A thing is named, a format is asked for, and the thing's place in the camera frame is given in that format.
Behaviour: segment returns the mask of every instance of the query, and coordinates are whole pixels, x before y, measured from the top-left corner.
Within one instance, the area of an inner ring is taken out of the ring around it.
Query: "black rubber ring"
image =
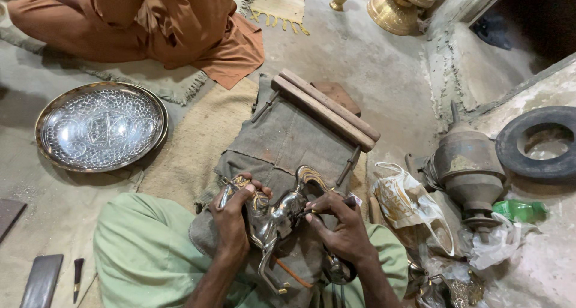
[[[518,149],[523,133],[539,124],[559,124],[576,132],[576,107],[552,106],[535,109],[510,121],[496,138],[500,162],[517,174],[545,184],[571,183],[576,179],[576,145],[559,157],[537,160],[526,157]]]

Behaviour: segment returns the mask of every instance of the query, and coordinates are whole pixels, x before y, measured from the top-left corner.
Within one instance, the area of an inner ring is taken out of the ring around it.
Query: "hand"
[[[238,176],[250,180],[250,184],[236,191],[226,205],[219,208],[225,187],[222,188],[220,193],[212,199],[208,209],[212,213],[220,236],[217,255],[224,255],[234,261],[241,262],[250,249],[244,218],[242,217],[242,206],[252,198],[256,189],[261,189],[269,198],[272,197],[272,190],[269,187],[263,187],[260,181],[252,179],[250,173],[240,173],[236,175],[236,177]]]
[[[313,209],[318,214],[334,215],[338,224],[334,231],[326,227],[319,216],[307,214],[306,220],[324,242],[324,245],[333,253],[350,261],[356,267],[366,261],[378,263],[378,251],[370,243],[366,227],[360,216],[360,207],[356,210],[349,208],[343,198],[335,193],[328,192],[315,201],[308,202],[304,210]]]

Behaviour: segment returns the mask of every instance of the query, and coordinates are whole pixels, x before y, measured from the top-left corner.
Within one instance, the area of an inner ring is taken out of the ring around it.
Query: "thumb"
[[[334,232],[326,227],[326,225],[324,224],[322,219],[320,219],[319,216],[307,214],[306,221],[308,221],[310,227],[312,227],[312,230],[316,234],[318,234],[318,236],[320,236],[320,238],[325,244],[329,242],[329,238],[332,237]]]
[[[234,196],[232,196],[226,204],[226,207],[233,211],[241,211],[242,205],[254,195],[254,190],[256,190],[256,188],[252,184],[248,184],[246,187],[236,191]]]

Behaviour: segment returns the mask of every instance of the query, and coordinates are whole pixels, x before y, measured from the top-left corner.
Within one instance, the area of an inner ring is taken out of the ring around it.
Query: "wooden block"
[[[373,141],[378,142],[380,139],[380,133],[372,128],[367,122],[356,117],[348,109],[336,103],[336,101],[328,98],[326,94],[318,91],[317,88],[313,87],[310,83],[306,82],[302,77],[292,73],[290,70],[284,68],[280,71],[279,76],[284,78],[284,80],[290,82],[292,85],[300,89],[300,91],[308,94],[322,105],[326,106],[336,115],[339,115],[342,119],[349,122],[352,126],[358,128],[361,132],[368,135]]]
[[[346,92],[346,90],[344,90],[340,83],[312,82],[311,85],[317,88],[318,91],[326,94],[328,98],[336,101],[336,103],[348,109],[348,111],[360,118],[362,110],[360,110],[360,107],[356,104],[356,102],[350,98],[350,95],[348,92]]]
[[[344,120],[341,116],[334,113],[325,105],[321,104],[315,98],[306,94],[283,77],[277,75],[272,78],[272,89],[274,91],[281,91],[282,96],[296,98],[297,101],[302,103],[308,110],[316,115],[316,120],[326,127],[331,127],[335,132],[341,133],[344,137],[349,139],[354,145],[360,145],[364,153],[368,153],[376,142],[368,135],[364,134],[358,128],[352,126],[348,121]]]

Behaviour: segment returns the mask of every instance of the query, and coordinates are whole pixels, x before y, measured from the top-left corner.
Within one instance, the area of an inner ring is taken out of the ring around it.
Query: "silver horse figurine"
[[[226,188],[220,207],[226,205],[235,192],[249,184],[250,180],[236,177],[232,181],[226,179],[225,182]],[[250,241],[262,250],[258,274],[276,294],[285,294],[290,284],[281,283],[272,274],[270,258],[278,243],[285,240],[298,224],[308,202],[304,193],[305,188],[307,185],[313,186],[322,194],[332,190],[328,188],[320,173],[307,165],[302,165],[296,170],[296,182],[296,188],[286,192],[275,205],[270,205],[268,197],[261,190],[257,190],[253,198],[245,203]],[[349,262],[328,252],[325,261],[322,262],[322,268],[330,281],[346,284],[356,277],[353,265],[347,263]]]

